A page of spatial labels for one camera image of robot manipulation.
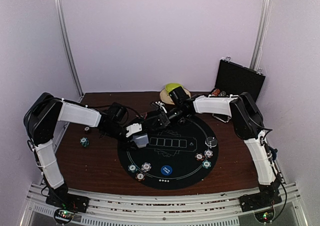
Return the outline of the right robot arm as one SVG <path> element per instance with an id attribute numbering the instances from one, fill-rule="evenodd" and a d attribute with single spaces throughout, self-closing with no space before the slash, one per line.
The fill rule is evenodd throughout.
<path id="1" fill-rule="evenodd" d="M 178 87 L 170 91 L 169 96 L 175 107 L 168 111 L 165 106 L 156 103 L 157 110 L 143 121 L 143 131 L 162 130 L 197 113 L 230 117 L 236 136 L 249 149 L 258 175 L 259 192 L 239 198 L 242 211 L 272 207 L 282 201 L 278 189 L 283 184 L 275 166 L 276 151 L 271 150 L 267 142 L 267 134 L 271 130 L 265 128 L 263 116 L 250 93 L 243 92 L 229 97 L 190 97 L 182 87 Z"/>

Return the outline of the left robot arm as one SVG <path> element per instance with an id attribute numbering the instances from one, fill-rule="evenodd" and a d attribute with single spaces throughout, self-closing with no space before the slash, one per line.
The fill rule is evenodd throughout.
<path id="1" fill-rule="evenodd" d="M 68 192 L 53 149 L 53 137 L 59 121 L 97 128 L 117 139 L 126 149 L 140 149 L 149 142 L 141 123 L 122 127 L 114 116 L 79 103 L 43 93 L 27 111 L 23 123 L 29 137 L 30 149 L 48 188 L 46 203 L 68 210 L 85 212 L 89 198 Z"/>

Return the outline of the green fifty chip bottom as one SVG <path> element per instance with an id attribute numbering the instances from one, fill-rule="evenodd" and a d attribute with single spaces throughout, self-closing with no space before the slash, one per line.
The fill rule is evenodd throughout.
<path id="1" fill-rule="evenodd" d="M 131 165 L 128 166 L 128 171 L 129 171 L 129 172 L 134 173 L 134 172 L 137 172 L 137 170 L 138 170 L 138 168 L 137 168 L 137 166 L 134 165 L 134 164 L 131 164 Z"/>

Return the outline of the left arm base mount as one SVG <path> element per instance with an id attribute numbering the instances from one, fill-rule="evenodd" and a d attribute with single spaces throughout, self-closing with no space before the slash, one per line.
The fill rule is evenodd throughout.
<path id="1" fill-rule="evenodd" d="M 57 207 L 54 210 L 53 218 L 56 223 L 65 225 L 70 223 L 77 213 L 86 213 L 90 199 L 85 196 L 67 194 L 65 202 L 49 195 L 46 204 Z"/>

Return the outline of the black hundred chip bottom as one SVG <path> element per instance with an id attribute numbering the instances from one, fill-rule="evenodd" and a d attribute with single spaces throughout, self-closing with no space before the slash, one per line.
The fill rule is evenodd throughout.
<path id="1" fill-rule="evenodd" d="M 137 181 L 143 181 L 143 180 L 145 180 L 145 177 L 146 177 L 145 174 L 141 173 L 141 172 L 139 172 L 135 175 L 135 178 Z"/>

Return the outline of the green chip stack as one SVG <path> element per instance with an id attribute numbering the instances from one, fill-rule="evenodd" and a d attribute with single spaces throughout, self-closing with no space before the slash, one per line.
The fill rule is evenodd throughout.
<path id="1" fill-rule="evenodd" d="M 88 138 L 82 137 L 80 139 L 80 144 L 82 145 L 82 147 L 87 148 L 89 146 L 90 142 L 89 142 Z"/>

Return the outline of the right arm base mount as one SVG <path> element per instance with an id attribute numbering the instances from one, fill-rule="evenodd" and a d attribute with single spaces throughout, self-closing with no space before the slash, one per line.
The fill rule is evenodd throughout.
<path id="1" fill-rule="evenodd" d="M 255 219 L 260 223 L 271 223 L 276 218 L 275 205 L 282 202 L 279 193 L 273 196 L 267 193 L 245 194 L 239 198 L 242 212 L 254 213 Z"/>

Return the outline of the black hundred chip top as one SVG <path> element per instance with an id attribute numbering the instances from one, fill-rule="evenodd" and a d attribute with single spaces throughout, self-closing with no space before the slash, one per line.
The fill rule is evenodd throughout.
<path id="1" fill-rule="evenodd" d="M 179 121 L 178 121 L 178 124 L 184 124 L 186 122 L 186 120 L 184 118 L 181 118 Z"/>

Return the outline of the blue ten chip bottom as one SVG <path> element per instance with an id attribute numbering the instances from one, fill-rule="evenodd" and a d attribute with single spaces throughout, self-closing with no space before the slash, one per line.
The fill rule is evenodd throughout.
<path id="1" fill-rule="evenodd" d="M 149 162 L 145 162 L 141 165 L 141 170 L 143 172 L 148 172 L 151 170 L 151 168 L 152 168 L 152 165 Z"/>

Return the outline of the black hundred chip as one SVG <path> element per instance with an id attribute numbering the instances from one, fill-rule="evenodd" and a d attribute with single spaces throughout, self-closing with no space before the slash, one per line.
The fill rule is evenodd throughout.
<path id="1" fill-rule="evenodd" d="M 143 180 L 145 180 L 145 177 L 146 177 L 145 174 L 141 173 L 141 172 L 139 172 L 135 175 L 135 178 L 137 181 L 143 181 Z"/>
<path id="2" fill-rule="evenodd" d="M 179 121 L 178 121 L 178 124 L 184 124 L 186 122 L 186 120 L 184 118 L 181 118 Z"/>

